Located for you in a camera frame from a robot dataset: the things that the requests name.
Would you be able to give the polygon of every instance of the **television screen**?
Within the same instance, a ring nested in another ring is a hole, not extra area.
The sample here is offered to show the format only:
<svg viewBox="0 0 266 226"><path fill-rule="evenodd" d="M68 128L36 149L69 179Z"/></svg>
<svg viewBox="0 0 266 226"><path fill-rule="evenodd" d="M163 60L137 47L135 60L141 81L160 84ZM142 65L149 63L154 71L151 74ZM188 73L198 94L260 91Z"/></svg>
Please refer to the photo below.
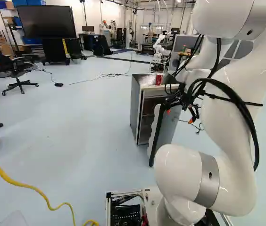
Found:
<svg viewBox="0 0 266 226"><path fill-rule="evenodd" d="M69 6L18 6L25 37L75 38L75 24Z"/></svg>

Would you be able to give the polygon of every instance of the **robot arm in background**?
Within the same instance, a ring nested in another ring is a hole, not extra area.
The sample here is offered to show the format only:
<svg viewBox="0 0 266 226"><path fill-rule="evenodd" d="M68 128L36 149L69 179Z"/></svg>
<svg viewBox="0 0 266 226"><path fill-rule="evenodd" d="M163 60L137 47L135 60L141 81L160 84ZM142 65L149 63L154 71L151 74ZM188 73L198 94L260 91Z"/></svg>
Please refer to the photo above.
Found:
<svg viewBox="0 0 266 226"><path fill-rule="evenodd" d="M170 53L169 50L165 50L164 48L162 48L162 46L160 45L160 42L164 39L164 38L169 38L172 35L172 32L169 32L168 34L160 34L159 38L157 39L157 41L155 42L155 44L153 45L153 48L155 49L155 54L158 55L168 55Z"/></svg>
<svg viewBox="0 0 266 226"><path fill-rule="evenodd" d="M240 4L234 0L198 0L193 23L198 32L207 36L254 40L250 54L217 71L213 79L231 87L244 101L262 103L266 95L266 2L262 6L260 0L244 0ZM192 63L187 65L191 72L211 67L201 69L192 67ZM205 90L227 97L212 85ZM260 107L248 105L248 109L254 119ZM220 147L221 156L165 145L155 157L155 177L164 196L162 204L180 225L198 222L205 208L244 216L256 203L249 128L240 112L230 102L205 96L201 120L209 137Z"/></svg>

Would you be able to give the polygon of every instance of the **wire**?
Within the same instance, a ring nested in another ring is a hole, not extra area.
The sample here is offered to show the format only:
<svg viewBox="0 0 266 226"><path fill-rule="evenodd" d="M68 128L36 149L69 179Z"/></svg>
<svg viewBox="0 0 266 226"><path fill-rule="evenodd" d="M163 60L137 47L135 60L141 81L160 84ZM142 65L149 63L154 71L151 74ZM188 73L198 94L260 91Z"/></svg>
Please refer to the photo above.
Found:
<svg viewBox="0 0 266 226"><path fill-rule="evenodd" d="M197 127L197 126L195 126L194 124L192 124L192 123L190 123L190 122L188 122L188 121L181 120L181 119L179 119L179 121L187 122L189 125L192 125L192 126L195 127L196 129L198 129L197 134L199 134L200 131L204 131L204 129L201 128L202 123L200 123L200 124L199 124L199 127Z"/></svg>
<svg viewBox="0 0 266 226"><path fill-rule="evenodd" d="M201 43L202 43L202 41L203 41L203 39L204 39L204 35L203 34L200 34L200 35L198 35L198 37L197 37L197 39L196 39L196 42L195 42L195 44L194 44L194 47L193 47L193 49L192 49L192 52L191 52L191 54L190 54L190 56L188 57L188 59L186 59L185 60L185 62L184 62L184 64L181 66L181 67L179 67L171 76L172 77L176 77L185 67L186 67L186 65L190 62L190 60L194 57L194 55L195 55L195 53L198 51L198 49L199 49L199 47L200 47L200 45L201 45ZM170 95L170 94L174 94L173 92L172 92L172 89L171 89L171 87L172 87L172 78L171 78L171 76L170 76L170 78L169 78L169 80L165 83L165 92L168 94L168 95ZM166 90L166 86L167 85L170 85L170 87L169 87L169 93L167 92L167 90Z"/></svg>
<svg viewBox="0 0 266 226"><path fill-rule="evenodd" d="M64 205L69 206L69 208L70 208L70 210L71 210L71 215L72 215L72 222L73 222L73 225L76 226L76 224L75 224L75 213L74 213L73 208L72 208L72 206L71 206L70 203L68 203L68 202L64 202L64 203L60 204L59 206L57 206L56 208L53 208L53 207L51 206L51 204L50 204L49 199L47 198L47 196L46 196L41 190L39 190L38 188L36 188L36 187L34 187L34 186L31 186L31 185L23 184L23 183L21 183L21 182L18 182L18 181L16 181L16 180L10 178L10 177L9 177L9 176L8 176L3 170L2 170L1 167L0 167L0 176L2 177L3 180L5 180L6 182L8 182L8 183L10 183L10 184L12 184L12 185L14 185L14 186L23 187L23 188L29 188L29 189L32 189L32 190L36 191L37 193L39 193L39 195L41 195L41 196L45 199L45 201L46 201L46 203L47 203L47 207L48 207L48 209L51 210L51 211L56 211L56 210L60 209L62 206L64 206ZM91 225L99 226L99 223L96 222L96 221L94 221L94 220L87 220L83 226L86 226L86 225L87 225L88 223L90 223L90 222L91 222Z"/></svg>
<svg viewBox="0 0 266 226"><path fill-rule="evenodd" d="M160 11L160 3L159 3L159 0L157 0L157 3L158 3L158 9Z"/></svg>
<svg viewBox="0 0 266 226"><path fill-rule="evenodd" d="M211 69L211 72L208 75L208 79L213 77L213 75L216 73L216 71L218 69L219 60L220 60L220 53L221 53L221 38L217 38L217 57L216 57L214 67ZM199 89L196 91L196 94L194 95L195 98L197 98L199 96L200 92L205 88L205 85L206 85L205 82L202 82L202 83L197 85L197 88L199 87Z"/></svg>
<svg viewBox="0 0 266 226"><path fill-rule="evenodd" d="M256 171L259 165L259 159L260 159L260 151L259 151L259 144L258 144L258 137L257 137L257 133L256 133L256 128L255 128L255 124L254 121L251 117L251 114L246 106L246 104L244 103L244 101L241 99L241 97L229 86L227 86L226 84L218 81L218 80L214 80L214 79L196 79L189 87L187 95L189 96L190 100L188 101L189 104L191 104L194 101L194 97L192 97L192 93L194 92L194 86L198 83L210 83L216 87L218 87L220 90L222 90L230 99L231 102L234 103L236 105L236 107L239 109L242 117L244 118L253 142L254 142L254 147L255 147L255 160L254 160L254 170Z"/></svg>
<svg viewBox="0 0 266 226"><path fill-rule="evenodd" d="M117 77L117 76L128 76L128 77L131 77L131 75L127 75L131 69L131 66L132 66L132 58L133 58L133 51L131 51L131 60L130 60L130 66L129 66L129 69L127 70L126 73L123 73L123 74L119 74L119 73L107 73L107 74L101 74L99 77L95 78L95 79L89 79L89 80L83 80L83 81L77 81L77 82L73 82L73 83L69 83L69 84L64 84L64 86L70 86L70 85L74 85L74 84L78 84L78 83L83 83L83 82L87 82L87 81L95 81L97 79L101 79L101 78L105 78L105 77L109 77L109 78L114 78L114 77ZM56 81L54 81L53 79L53 74L51 73L51 81L53 83L57 83Z"/></svg>

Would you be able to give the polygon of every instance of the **computer monitor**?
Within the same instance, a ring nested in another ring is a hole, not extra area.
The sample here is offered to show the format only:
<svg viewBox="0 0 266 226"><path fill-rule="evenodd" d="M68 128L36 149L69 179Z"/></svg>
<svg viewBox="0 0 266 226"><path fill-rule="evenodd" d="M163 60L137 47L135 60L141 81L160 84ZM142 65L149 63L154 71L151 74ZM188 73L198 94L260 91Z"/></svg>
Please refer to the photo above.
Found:
<svg viewBox="0 0 266 226"><path fill-rule="evenodd" d="M76 38L69 6L18 6L25 37Z"/></svg>
<svg viewBox="0 0 266 226"><path fill-rule="evenodd" d="M83 32L94 32L94 26L82 26Z"/></svg>
<svg viewBox="0 0 266 226"><path fill-rule="evenodd" d="M196 43L198 35L186 35L186 34L178 34L175 37L173 51L180 52L185 45L186 48L193 49Z"/></svg>

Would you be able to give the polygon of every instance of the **metal frame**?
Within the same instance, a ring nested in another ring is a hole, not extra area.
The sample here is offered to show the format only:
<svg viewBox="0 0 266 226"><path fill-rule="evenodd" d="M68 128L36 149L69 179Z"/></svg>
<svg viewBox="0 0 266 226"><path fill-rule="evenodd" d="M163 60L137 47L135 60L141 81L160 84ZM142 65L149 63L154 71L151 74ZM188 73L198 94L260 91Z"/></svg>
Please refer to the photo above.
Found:
<svg viewBox="0 0 266 226"><path fill-rule="evenodd" d="M107 192L106 193L106 226L111 226L111 199L112 198L118 198L118 197L124 197L124 196L132 196L132 195L140 195L143 197L142 190L132 191L132 192Z"/></svg>
<svg viewBox="0 0 266 226"><path fill-rule="evenodd" d="M156 212L158 205L162 199L162 194L157 186L151 186L148 188L144 188L142 190L136 190L132 192L107 192L106 193L106 221L105 226L111 226L111 199L132 195L140 195L143 197L143 203L141 202L141 217L142 217L142 209L145 207L149 226L158 226L158 221L156 218ZM233 226L230 218L227 215L220 214L222 220L224 221L226 226Z"/></svg>

